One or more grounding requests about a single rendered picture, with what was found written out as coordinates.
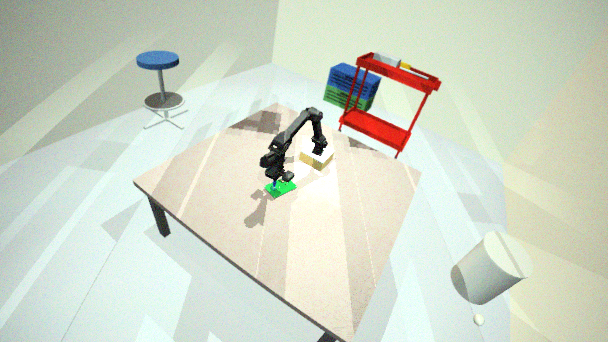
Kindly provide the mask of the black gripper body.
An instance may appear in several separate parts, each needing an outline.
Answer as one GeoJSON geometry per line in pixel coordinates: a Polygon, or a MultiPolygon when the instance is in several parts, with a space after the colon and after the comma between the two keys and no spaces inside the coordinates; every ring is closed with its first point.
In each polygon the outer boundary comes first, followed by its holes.
{"type": "MultiPolygon", "coordinates": [[[[275,163],[275,164],[273,164],[273,165],[275,165],[275,166],[277,165],[277,166],[280,168],[280,175],[279,175],[279,176],[281,176],[281,175],[282,175],[282,179],[283,179],[285,182],[290,182],[290,181],[291,181],[291,180],[294,178],[295,174],[294,174],[293,172],[289,171],[289,170],[288,170],[287,172],[285,172],[285,169],[283,169],[283,168],[284,168],[284,165],[283,165],[283,164],[284,164],[284,162],[285,162],[285,159],[284,159],[284,161],[282,161],[282,162],[276,162],[276,163],[275,163]]],[[[260,163],[260,162],[259,162],[259,166],[260,166],[260,167],[262,167],[262,168],[264,168],[264,167],[261,165],[261,163],[260,163]]]]}

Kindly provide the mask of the green circuit board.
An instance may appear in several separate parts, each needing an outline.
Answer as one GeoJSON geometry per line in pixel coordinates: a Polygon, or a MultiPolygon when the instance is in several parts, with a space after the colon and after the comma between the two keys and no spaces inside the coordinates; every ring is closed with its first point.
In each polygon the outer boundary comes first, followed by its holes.
{"type": "Polygon", "coordinates": [[[263,187],[274,197],[274,200],[276,197],[297,188],[292,181],[285,182],[282,178],[263,187]]]}

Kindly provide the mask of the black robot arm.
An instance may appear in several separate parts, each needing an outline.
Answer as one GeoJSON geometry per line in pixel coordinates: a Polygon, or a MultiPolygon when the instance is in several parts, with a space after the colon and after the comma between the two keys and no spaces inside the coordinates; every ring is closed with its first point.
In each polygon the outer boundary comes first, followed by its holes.
{"type": "Polygon", "coordinates": [[[278,178],[280,175],[280,168],[275,164],[276,162],[282,162],[285,158],[285,152],[289,149],[292,143],[292,138],[302,128],[302,126],[311,120],[314,135],[312,136],[312,142],[315,146],[312,153],[321,156],[324,152],[324,148],[327,147],[328,142],[326,137],[322,133],[321,119],[323,118],[323,112],[318,109],[311,107],[301,111],[298,117],[289,125],[289,127],[282,132],[279,132],[271,141],[268,149],[269,153],[265,154],[260,158],[260,163],[265,170],[265,176],[270,179],[278,178]],[[273,147],[273,145],[276,146],[273,147]]]}

